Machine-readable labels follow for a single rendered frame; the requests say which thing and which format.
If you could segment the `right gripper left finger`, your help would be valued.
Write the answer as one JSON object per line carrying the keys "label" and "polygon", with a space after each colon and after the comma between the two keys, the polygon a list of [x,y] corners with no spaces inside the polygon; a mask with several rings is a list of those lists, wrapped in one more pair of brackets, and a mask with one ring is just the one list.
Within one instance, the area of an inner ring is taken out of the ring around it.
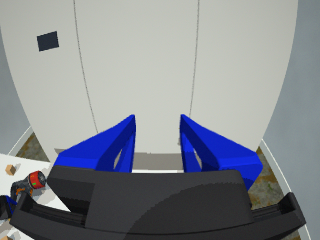
{"label": "right gripper left finger", "polygon": [[[54,165],[132,173],[135,138],[135,115],[130,115],[114,127],[60,152]],[[114,169],[114,162],[120,151],[121,155]]]}

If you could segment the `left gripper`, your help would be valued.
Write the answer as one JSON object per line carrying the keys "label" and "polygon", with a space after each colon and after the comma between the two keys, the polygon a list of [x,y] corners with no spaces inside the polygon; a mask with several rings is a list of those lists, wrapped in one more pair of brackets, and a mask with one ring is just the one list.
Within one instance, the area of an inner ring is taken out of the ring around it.
{"label": "left gripper", "polygon": [[4,220],[7,218],[10,219],[12,217],[13,212],[14,212],[11,210],[10,203],[16,205],[17,202],[15,202],[13,199],[11,199],[8,195],[0,195],[0,202],[1,202],[1,206],[2,206],[2,207],[0,207],[0,220]]}

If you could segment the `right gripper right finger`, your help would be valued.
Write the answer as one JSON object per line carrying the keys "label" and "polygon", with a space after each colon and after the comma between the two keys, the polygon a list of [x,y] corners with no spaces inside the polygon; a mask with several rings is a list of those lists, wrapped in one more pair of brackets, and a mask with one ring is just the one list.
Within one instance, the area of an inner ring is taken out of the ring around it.
{"label": "right gripper right finger", "polygon": [[[179,131],[184,173],[238,170],[248,191],[263,169],[256,152],[202,127],[184,114],[180,116]],[[202,171],[194,150],[201,159]]]}

